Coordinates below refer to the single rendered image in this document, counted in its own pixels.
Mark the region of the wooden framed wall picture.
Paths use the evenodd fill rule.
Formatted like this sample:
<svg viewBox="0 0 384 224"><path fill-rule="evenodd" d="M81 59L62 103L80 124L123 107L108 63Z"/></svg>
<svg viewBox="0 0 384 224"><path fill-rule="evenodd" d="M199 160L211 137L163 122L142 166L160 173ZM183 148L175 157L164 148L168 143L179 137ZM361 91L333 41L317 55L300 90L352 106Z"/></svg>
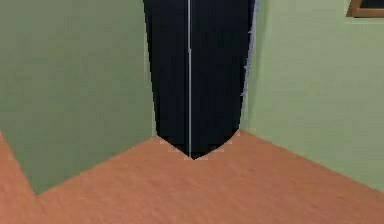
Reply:
<svg viewBox="0 0 384 224"><path fill-rule="evenodd" d="M384 0L351 0L347 17L384 18Z"/></svg>

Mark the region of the tall black cabinet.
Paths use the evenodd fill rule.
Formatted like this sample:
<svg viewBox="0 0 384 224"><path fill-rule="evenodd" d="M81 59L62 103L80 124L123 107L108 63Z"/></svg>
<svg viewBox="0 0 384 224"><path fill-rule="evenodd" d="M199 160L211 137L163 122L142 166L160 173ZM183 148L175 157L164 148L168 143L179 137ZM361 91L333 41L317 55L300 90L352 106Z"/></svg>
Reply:
<svg viewBox="0 0 384 224"><path fill-rule="evenodd" d="M156 132L192 159L238 131L259 0L143 0Z"/></svg>

